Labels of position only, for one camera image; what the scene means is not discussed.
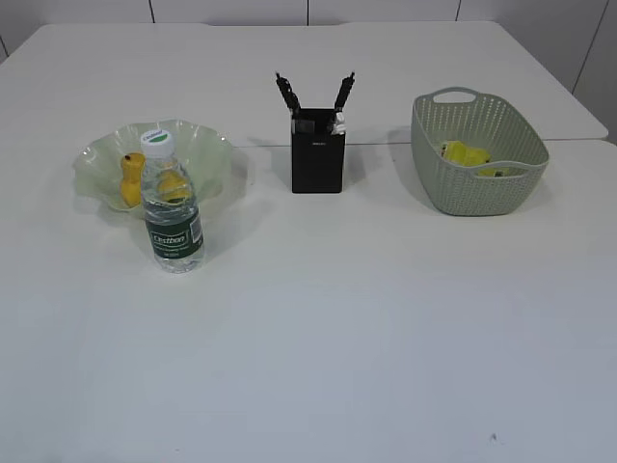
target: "gray woven basket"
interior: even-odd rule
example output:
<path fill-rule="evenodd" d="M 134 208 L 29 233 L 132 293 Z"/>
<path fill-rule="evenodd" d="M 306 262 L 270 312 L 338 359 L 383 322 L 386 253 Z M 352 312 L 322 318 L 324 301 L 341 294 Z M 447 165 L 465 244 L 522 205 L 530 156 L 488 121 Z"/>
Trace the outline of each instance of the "gray woven basket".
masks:
<path fill-rule="evenodd" d="M 473 101 L 442 103 L 438 95 L 466 93 Z M 487 150 L 492 162 L 464 167 L 442 158 L 444 141 L 460 140 Z M 414 102 L 412 151 L 422 185 L 446 214 L 508 214 L 521 205 L 549 164 L 549 152 L 525 118 L 505 99 L 453 87 Z M 489 168 L 508 168 L 507 177 L 482 177 Z"/>

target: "pen holder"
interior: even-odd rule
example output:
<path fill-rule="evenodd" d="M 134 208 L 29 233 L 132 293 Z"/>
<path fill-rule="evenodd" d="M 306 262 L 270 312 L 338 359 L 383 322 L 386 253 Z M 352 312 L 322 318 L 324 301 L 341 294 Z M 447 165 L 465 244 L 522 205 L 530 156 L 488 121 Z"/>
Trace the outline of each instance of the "pen holder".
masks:
<path fill-rule="evenodd" d="M 340 193 L 345 134 L 333 135 L 334 109 L 303 108 L 291 117 L 291 191 Z"/>

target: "glass bowl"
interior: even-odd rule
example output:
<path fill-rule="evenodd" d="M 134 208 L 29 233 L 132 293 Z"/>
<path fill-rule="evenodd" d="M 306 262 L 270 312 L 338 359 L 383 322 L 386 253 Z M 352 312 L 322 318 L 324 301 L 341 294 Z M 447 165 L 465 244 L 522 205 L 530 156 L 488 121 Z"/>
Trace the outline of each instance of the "glass bowl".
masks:
<path fill-rule="evenodd" d="M 114 210 L 143 217 L 141 205 L 129 207 L 120 194 L 121 159 L 130 152 L 141 151 L 140 136 L 155 128 L 173 133 L 175 155 L 193 181 L 198 201 L 216 196 L 228 172 L 233 146 L 213 128 L 177 119 L 132 123 L 90 143 L 73 162 L 77 194 L 97 198 Z"/>

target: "plastic bottle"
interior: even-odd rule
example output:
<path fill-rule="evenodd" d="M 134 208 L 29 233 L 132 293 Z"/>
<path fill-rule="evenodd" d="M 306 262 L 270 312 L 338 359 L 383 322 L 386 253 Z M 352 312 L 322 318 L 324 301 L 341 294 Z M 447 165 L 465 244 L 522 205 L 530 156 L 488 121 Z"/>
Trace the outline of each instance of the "plastic bottle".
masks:
<path fill-rule="evenodd" d="M 188 272 L 204 254 L 193 183 L 175 157 L 174 137 L 169 131 L 146 132 L 141 144 L 146 156 L 142 205 L 154 257 L 168 272 Z"/>

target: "black pen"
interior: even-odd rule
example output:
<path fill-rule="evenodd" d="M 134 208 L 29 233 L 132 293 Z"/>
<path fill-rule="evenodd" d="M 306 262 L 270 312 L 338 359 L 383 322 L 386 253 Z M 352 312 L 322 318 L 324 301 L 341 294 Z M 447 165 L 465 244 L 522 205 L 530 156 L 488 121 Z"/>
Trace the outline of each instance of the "black pen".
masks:
<path fill-rule="evenodd" d="M 287 108 L 291 111 L 292 114 L 297 115 L 300 111 L 300 100 L 296 94 L 291 90 L 291 84 L 287 79 L 281 77 L 281 75 L 276 72 L 277 75 L 277 85 L 279 86 L 279 90 L 281 90 L 282 99 L 284 99 Z"/>
<path fill-rule="evenodd" d="M 349 77 L 345 77 L 340 84 L 340 90 L 338 91 L 338 96 L 336 97 L 335 101 L 335 111 L 338 113 L 343 110 L 343 106 L 345 106 L 345 102 L 347 101 L 347 97 L 351 92 L 351 88 L 354 86 L 355 75 L 356 73 L 352 72 L 351 75 Z"/>

